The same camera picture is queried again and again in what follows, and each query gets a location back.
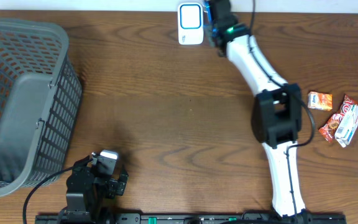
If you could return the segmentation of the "red Top chocolate bar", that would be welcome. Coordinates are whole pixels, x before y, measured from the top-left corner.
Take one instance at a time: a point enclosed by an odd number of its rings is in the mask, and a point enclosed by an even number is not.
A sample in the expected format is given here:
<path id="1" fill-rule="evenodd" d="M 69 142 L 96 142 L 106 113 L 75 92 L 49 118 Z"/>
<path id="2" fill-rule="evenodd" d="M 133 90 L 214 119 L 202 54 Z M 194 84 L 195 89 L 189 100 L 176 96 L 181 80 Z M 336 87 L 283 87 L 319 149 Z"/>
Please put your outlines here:
<path id="1" fill-rule="evenodd" d="M 327 120 L 325 125 L 319 128 L 319 133 L 323 136 L 323 138 L 325 138 L 325 140 L 328 142 L 332 142 L 334 140 L 335 132 L 338 129 L 346 112 L 349 111 L 351 106 L 356 104 L 356 100 L 350 98 L 348 95 L 344 95 L 344 101 L 342 102 L 338 111 Z"/>

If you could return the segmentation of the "white Panadol medicine box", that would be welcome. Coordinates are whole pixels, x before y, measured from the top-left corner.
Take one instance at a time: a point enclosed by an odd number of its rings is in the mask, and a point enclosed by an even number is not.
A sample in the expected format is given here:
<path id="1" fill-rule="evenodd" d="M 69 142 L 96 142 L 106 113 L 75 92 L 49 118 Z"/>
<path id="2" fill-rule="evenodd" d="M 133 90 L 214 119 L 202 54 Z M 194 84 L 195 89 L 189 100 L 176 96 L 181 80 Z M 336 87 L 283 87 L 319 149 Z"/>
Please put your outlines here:
<path id="1" fill-rule="evenodd" d="M 342 146 L 346 147 L 350 144 L 355 131 L 358 127 L 358 105 L 352 105 L 345 113 L 336 132 L 335 140 Z"/>

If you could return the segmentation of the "small orange snack packet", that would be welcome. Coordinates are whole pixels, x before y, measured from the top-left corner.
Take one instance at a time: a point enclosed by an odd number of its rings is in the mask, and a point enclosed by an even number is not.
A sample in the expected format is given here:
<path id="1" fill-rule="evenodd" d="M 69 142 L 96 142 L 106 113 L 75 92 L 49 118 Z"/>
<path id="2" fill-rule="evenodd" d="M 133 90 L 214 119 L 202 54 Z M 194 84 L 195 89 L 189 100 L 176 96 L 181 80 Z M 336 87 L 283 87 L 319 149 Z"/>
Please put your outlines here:
<path id="1" fill-rule="evenodd" d="M 308 93 L 308 108 L 330 111 L 333 108 L 333 96 L 327 93 L 311 91 Z"/>

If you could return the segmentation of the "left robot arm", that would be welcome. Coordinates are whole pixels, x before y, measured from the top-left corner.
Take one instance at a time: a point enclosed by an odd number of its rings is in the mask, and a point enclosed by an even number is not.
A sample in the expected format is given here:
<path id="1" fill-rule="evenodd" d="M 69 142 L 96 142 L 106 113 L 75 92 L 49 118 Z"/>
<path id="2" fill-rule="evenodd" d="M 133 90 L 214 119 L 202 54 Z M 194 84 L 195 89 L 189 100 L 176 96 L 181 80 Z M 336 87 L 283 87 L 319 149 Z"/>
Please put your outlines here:
<path id="1" fill-rule="evenodd" d="M 121 168 L 118 179 L 112 177 L 116 160 L 95 156 L 84 164 L 76 163 L 67 179 L 67 207 L 61 223 L 115 223 L 114 215 L 103 206 L 106 199 L 124 195 L 129 174 Z"/>

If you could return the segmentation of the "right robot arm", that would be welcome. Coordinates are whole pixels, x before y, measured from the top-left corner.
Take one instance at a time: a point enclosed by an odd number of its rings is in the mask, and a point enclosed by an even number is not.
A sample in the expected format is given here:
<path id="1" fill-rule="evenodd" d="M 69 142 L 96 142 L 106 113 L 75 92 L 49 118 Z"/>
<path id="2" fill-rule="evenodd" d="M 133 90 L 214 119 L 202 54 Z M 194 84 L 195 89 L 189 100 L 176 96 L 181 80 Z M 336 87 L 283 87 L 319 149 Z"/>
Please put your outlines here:
<path id="1" fill-rule="evenodd" d="M 296 220 L 305 209 L 296 149 L 301 130 L 301 91 L 289 84 L 261 52 L 252 26 L 239 22 L 229 0 L 205 1 L 209 38 L 240 71 L 254 96 L 252 132 L 266 153 L 272 178 L 272 207 L 280 218 Z"/>

